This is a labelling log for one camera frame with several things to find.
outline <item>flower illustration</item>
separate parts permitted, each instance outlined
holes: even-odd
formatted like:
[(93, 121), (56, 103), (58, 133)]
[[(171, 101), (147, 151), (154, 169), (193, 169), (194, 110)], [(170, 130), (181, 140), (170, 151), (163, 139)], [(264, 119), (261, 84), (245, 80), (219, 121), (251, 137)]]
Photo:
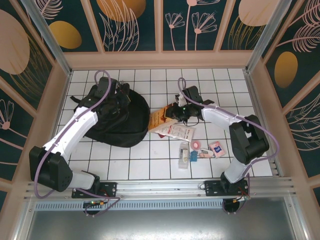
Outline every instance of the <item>flower illustration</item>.
[(197, 50), (198, 34), (210, 33), (217, 30), (217, 25), (214, 24), (216, 22), (214, 16), (214, 13), (203, 13), (199, 18), (199, 12), (192, 14), (191, 18), (195, 33), (194, 50)]
[(14, 114), (15, 105), (8, 101), (7, 106), (3, 99), (0, 100), (0, 129), (7, 130), (10, 128), (10, 121)]
[[(10, 121), (12, 119), (12, 116), (14, 114), (14, 109), (15, 109), (15, 105), (13, 102), (8, 101), (7, 105), (6, 102), (3, 99), (0, 99), (0, 130), (10, 130), (15, 134), (18, 134), (21, 137), (27, 138), (26, 136), (16, 132), (15, 130), (10, 128)], [(5, 139), (0, 138), (0, 142), (8, 144), (9, 146), (12, 146), (16, 149), (20, 149), (23, 150), (24, 148), (16, 145), (12, 142), (9, 142)], [(3, 165), (18, 165), (18, 163), (14, 163), (14, 162), (4, 162), (4, 161), (0, 161), (0, 164)]]
[(174, 38), (172, 35), (172, 29), (183, 27), (185, 25), (185, 21), (183, 21), (183, 17), (181, 16), (181, 13), (173, 13), (172, 16), (170, 13), (167, 13), (165, 15), (165, 20), (168, 23), (168, 26), (170, 28), (172, 47), (173, 47), (173, 50), (175, 51), (176, 48), (174, 44)]
[(216, 4), (218, 2), (220, 2), (220, 0), (186, 0), (186, 3), (191, 7), (196, 5)]
[(185, 27), (185, 50), (188, 51), (188, 26), (189, 26), (189, 15), (190, 8), (197, 5), (210, 5), (217, 4), (220, 0), (186, 0), (186, 3), (189, 5), (188, 12), (186, 14), (186, 27)]

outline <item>cable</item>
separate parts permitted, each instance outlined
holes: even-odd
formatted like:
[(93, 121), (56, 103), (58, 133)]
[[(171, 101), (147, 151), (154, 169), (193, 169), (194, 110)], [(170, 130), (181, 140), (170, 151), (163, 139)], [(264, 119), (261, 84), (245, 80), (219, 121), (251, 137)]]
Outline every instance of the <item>cable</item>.
[(205, 187), (204, 187), (204, 188), (201, 188), (201, 186), (202, 186), (202, 185), (205, 185), (205, 184), (204, 184), (204, 183), (200, 184), (200, 185), (199, 185), (199, 189), (200, 189), (200, 190), (204, 190), (204, 191), (205, 191), (205, 190), (206, 190), (206, 188), (205, 188)]
[(238, 187), (238, 189), (240, 189), (240, 191), (241, 191), (241, 193), (242, 193), (241, 197), (242, 197), (243, 195), (248, 196), (248, 194), (246, 194), (246, 192), (245, 192), (245, 191), (243, 191), (241, 187)]
[(55, 142), (52, 144), (52, 146), (46, 151), (46, 153), (44, 154), (44, 156), (42, 157), (41, 161), (39, 162), (39, 165), (36, 169), (35, 172), (35, 176), (34, 176), (34, 194), (38, 199), (45, 199), (46, 197), (48, 197), (49, 195), (51, 195), (55, 190), (51, 190), (49, 191), (46, 195), (41, 196), (39, 195), (38, 192), (38, 179), (39, 179), (39, 174), (40, 174), (40, 170), (46, 160), (46, 158), (49, 156), (49, 154), (51, 153), (51, 151), (58, 145), (58, 143), (60, 142), (61, 138), (66, 134), (66, 132), (72, 127), (73, 124), (75, 124), (84, 114), (86, 114), (87, 112), (91, 111), (92, 109), (96, 108), (99, 104), (101, 104), (103, 102), (103, 100), (105, 100), (105, 98), (107, 97), (107, 95), (110, 92), (110, 88), (111, 88), (111, 77), (110, 74), (105, 71), (105, 70), (99, 70), (94, 74), (94, 81), (95, 83), (98, 85), (97, 82), (97, 75), (98, 73), (105, 73), (108, 76), (108, 80), (109, 80), (109, 84), (108, 84), (108, 88), (105, 92), (105, 94), (103, 95), (103, 97), (93, 106), (89, 107), (88, 109), (86, 109), (84, 112), (80, 113), (79, 116), (77, 116), (68, 126), (66, 126), (66, 128), (62, 131), (62, 133), (57, 137), (57, 139), (55, 140)]
[(106, 195), (106, 197), (107, 197), (107, 198), (109, 198), (108, 193), (107, 193), (107, 191), (106, 191), (106, 190), (101, 189), (101, 190), (100, 190), (100, 192), (104, 192), (104, 193), (105, 193), (105, 195)]
[[(241, 190), (241, 197), (236, 198), (236, 201), (237, 201), (237, 202), (244, 196), (244, 194), (247, 195), (247, 196), (250, 198), (250, 174), (249, 174), (249, 173), (246, 175), (246, 178), (248, 178), (248, 193), (244, 192), (244, 191), (241, 189), (241, 187), (239, 187), (239, 189)], [(233, 213), (234, 213), (234, 214), (239, 213), (240, 210), (242, 210), (242, 209), (244, 208), (244, 206), (245, 206), (245, 204), (246, 204), (247, 201), (248, 201), (248, 200), (245, 200), (245, 201), (243, 202), (243, 204), (241, 205), (241, 207), (238, 208), (238, 210), (236, 210), (236, 211), (233, 212)], [(226, 214), (229, 215), (230, 212), (226, 211), (225, 206), (226, 206), (226, 201), (223, 200), (223, 201), (222, 201), (222, 210), (223, 210)]]
[(196, 125), (199, 124), (199, 118), (197, 117), (197, 119), (198, 119), (198, 122), (197, 122), (196, 124), (188, 125), (188, 122), (187, 122), (187, 121), (183, 121), (183, 124), (184, 124), (186, 127), (194, 127), (194, 126), (196, 126)]
[(120, 197), (118, 196), (114, 196), (114, 197), (104, 197), (104, 196), (100, 196), (100, 195), (96, 195), (96, 194), (93, 194), (91, 192), (88, 192), (84, 189), (81, 189), (81, 188), (76, 188), (76, 190), (80, 191), (80, 192), (83, 192), (84, 194), (87, 194), (87, 195), (90, 195), (92, 197), (95, 197), (95, 198), (99, 198), (99, 199), (108, 199), (108, 200), (116, 200), (115, 202), (113, 202), (110, 206), (108, 206), (106, 209), (104, 210), (101, 210), (99, 211), (97, 214), (94, 214), (94, 215), (89, 215), (89, 213), (87, 212), (88, 208), (90, 207), (90, 205), (86, 206), (85, 209), (84, 209), (84, 213), (87, 217), (89, 216), (92, 216), (93, 218), (94, 217), (97, 217), (101, 214), (104, 214), (106, 211), (108, 211), (110, 208), (112, 208), (115, 204), (117, 204), (117, 202), (119, 202), (121, 200)]
[(248, 124), (251, 124), (251, 125), (257, 127), (258, 129), (264, 131), (264, 132), (265, 132), (266, 134), (268, 134), (268, 135), (270, 136), (270, 138), (272, 138), (272, 140), (274, 141), (274, 143), (275, 143), (275, 145), (276, 145), (276, 151), (275, 151), (272, 155), (270, 155), (270, 156), (265, 156), (265, 157), (262, 157), (262, 158), (257, 158), (257, 159), (255, 159), (255, 160), (251, 161), (251, 162), (248, 164), (248, 166), (246, 167), (246, 169), (244, 170), (243, 174), (242, 174), (242, 177), (243, 177), (243, 178), (245, 177), (245, 174), (249, 171), (249, 169), (251, 168), (251, 166), (252, 166), (253, 164), (255, 164), (255, 163), (257, 163), (257, 162), (260, 162), (260, 161), (263, 161), (263, 160), (271, 159), (271, 158), (275, 157), (275, 156), (278, 154), (279, 148), (280, 148), (279, 143), (278, 143), (277, 139), (275, 138), (275, 136), (273, 136), (272, 133), (269, 132), (267, 129), (265, 129), (264, 127), (260, 126), (259, 124), (256, 124), (256, 123), (253, 122), (253, 121), (250, 121), (250, 120), (245, 119), (244, 117), (241, 117), (241, 116), (239, 116), (239, 115), (237, 115), (237, 114), (233, 114), (233, 113), (231, 113), (231, 112), (228, 112), (227, 110), (224, 110), (223, 108), (221, 108), (221, 107), (219, 107), (219, 106), (217, 106), (217, 105), (205, 105), (205, 104), (201, 104), (201, 103), (198, 103), (198, 102), (190, 99), (190, 98), (187, 97), (187, 96), (184, 94), (184, 92), (182, 91), (181, 86), (180, 86), (180, 81), (182, 81), (182, 87), (183, 87), (183, 89), (185, 89), (185, 86), (186, 86), (187, 82), (186, 82), (186, 80), (185, 80), (183, 77), (179, 77), (179, 79), (178, 79), (178, 88), (179, 88), (179, 91), (180, 91), (180, 93), (182, 94), (182, 96), (184, 96), (184, 98), (187, 99), (190, 103), (193, 103), (193, 104), (195, 104), (195, 105), (198, 105), (198, 106), (201, 106), (201, 107), (204, 107), (204, 108), (207, 108), (207, 109), (219, 110), (219, 111), (221, 111), (221, 112), (223, 112), (223, 113), (225, 113), (225, 114), (231, 115), (233, 118), (236, 118), (236, 119), (239, 119), (239, 120), (241, 120), (241, 121), (244, 121), (244, 122), (246, 122), (246, 123), (248, 123)]

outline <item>pink item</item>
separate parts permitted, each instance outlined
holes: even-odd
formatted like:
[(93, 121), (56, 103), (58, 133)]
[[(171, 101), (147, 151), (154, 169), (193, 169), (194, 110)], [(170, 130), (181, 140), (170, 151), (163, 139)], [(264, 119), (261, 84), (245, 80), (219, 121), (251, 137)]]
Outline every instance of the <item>pink item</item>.
[(198, 140), (193, 140), (191, 142), (191, 148), (195, 151), (198, 151), (201, 148), (201, 143)]
[(220, 158), (226, 154), (226, 152), (222, 149), (220, 142), (215, 141), (209, 144), (209, 148), (213, 151), (215, 158)]

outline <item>metal pole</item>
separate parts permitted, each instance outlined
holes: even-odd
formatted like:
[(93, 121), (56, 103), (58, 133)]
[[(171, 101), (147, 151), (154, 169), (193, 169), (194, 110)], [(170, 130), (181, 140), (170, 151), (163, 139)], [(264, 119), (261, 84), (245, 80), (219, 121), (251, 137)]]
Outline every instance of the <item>metal pole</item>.
[(51, 49), (51, 52), (55, 56), (57, 62), (61, 65), (63, 71), (70, 76), (71, 68), (67, 62), (67, 59), (64, 56), (60, 46), (55, 40), (55, 37), (51, 33), (49, 26), (45, 19), (42, 17), (38, 6), (36, 5), (35, 1), (33, 0), (21, 0), (25, 10), (30, 15), (31, 19), (33, 20), (35, 26), (37, 27), (38, 31), (42, 35), (43, 39), (46, 41), (47, 45)]

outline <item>robotic arm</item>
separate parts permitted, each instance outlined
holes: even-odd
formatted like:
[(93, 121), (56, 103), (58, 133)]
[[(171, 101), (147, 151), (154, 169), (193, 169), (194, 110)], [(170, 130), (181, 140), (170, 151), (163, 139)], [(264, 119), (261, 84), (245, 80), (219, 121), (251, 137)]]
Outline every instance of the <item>robotic arm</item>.
[[(203, 101), (195, 86), (186, 88), (182, 90), (182, 92), (196, 103), (202, 105), (214, 104), (211, 100)], [(198, 117), (230, 133), (234, 157), (230, 166), (221, 174), (220, 181), (223, 191), (228, 193), (233, 185), (245, 177), (246, 172), (251, 166), (251, 162), (261, 157), (269, 149), (269, 143), (265, 133), (256, 126), (234, 117), (234, 115), (231, 115), (227, 111), (220, 110), (219, 107), (204, 108), (203, 106), (188, 101), (181, 94), (175, 97), (178, 103), (174, 103), (174, 105), (167, 110), (167, 117), (177, 119), (180, 122), (187, 122), (190, 117)], [(180, 101), (187, 104), (179, 106)], [(255, 115), (247, 117), (238, 116), (260, 125), (260, 121)]]
[[(106, 84), (106, 82), (106, 79), (100, 79), (99, 87), (96, 91), (97, 99), (102, 97), (101, 91), (103, 92), (103, 90), (105, 91), (107, 89), (108, 84)], [(40, 170), (38, 183), (58, 192), (63, 192), (67, 188), (80, 188), (88, 190), (93, 194), (98, 194), (101, 190), (99, 176), (90, 172), (71, 170), (66, 161), (70, 158), (72, 150), (90, 128), (94, 127), (106, 114), (113, 114), (117, 112), (115, 109), (120, 109), (129, 104), (130, 100), (127, 101), (128, 95), (124, 94), (128, 91), (129, 85), (124, 85), (122, 86), (122, 89), (120, 89), (119, 86), (118, 88), (115, 86), (111, 88), (113, 94), (117, 92), (120, 94), (118, 98), (112, 97), (111, 99), (106, 99), (99, 108), (88, 111), (78, 119), (75, 124), (71, 125), (71, 122), (76, 119), (76, 117), (87, 110), (88, 107), (92, 106), (94, 99), (87, 99), (87, 104), (83, 104), (75, 110), (71, 120), (52, 140), (46, 143), (42, 148), (37, 146), (33, 147), (29, 153), (30, 175), (33, 181), (42, 157), (47, 150), (54, 145), (54, 148), (49, 153)], [(211, 100), (203, 101), (195, 86), (186, 88), (183, 92), (188, 98), (197, 103), (202, 103), (204, 105), (214, 103)], [(257, 127), (241, 121), (224, 111), (204, 108), (203, 106), (198, 106), (188, 101), (186, 101), (186, 103), (187, 104), (183, 106), (174, 103), (172, 107), (167, 109), (166, 116), (179, 121), (187, 121), (189, 117), (198, 117), (206, 122), (214, 123), (230, 133), (234, 158), (228, 169), (222, 173), (220, 181), (221, 187), (224, 192), (227, 193), (232, 185), (244, 178), (244, 174), (248, 170), (248, 167), (250, 167), (250, 162), (261, 157), (263, 153), (269, 149), (266, 136), (264, 132)], [(255, 115), (250, 115), (246, 117), (246, 119), (260, 124)], [(55, 144), (56, 139), (65, 129), (67, 129), (67, 132), (62, 136), (60, 142)]]

